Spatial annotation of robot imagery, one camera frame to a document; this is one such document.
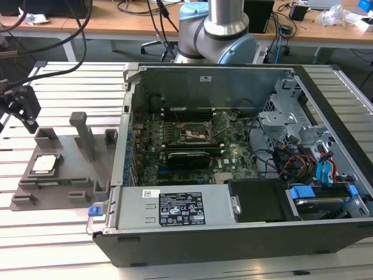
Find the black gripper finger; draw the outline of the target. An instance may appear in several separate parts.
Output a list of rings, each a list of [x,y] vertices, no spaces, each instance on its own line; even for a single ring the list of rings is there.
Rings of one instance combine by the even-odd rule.
[[[38,129],[36,118],[41,110],[40,104],[31,86],[19,86],[12,89],[10,94],[11,115],[20,120],[29,133],[34,134]]]

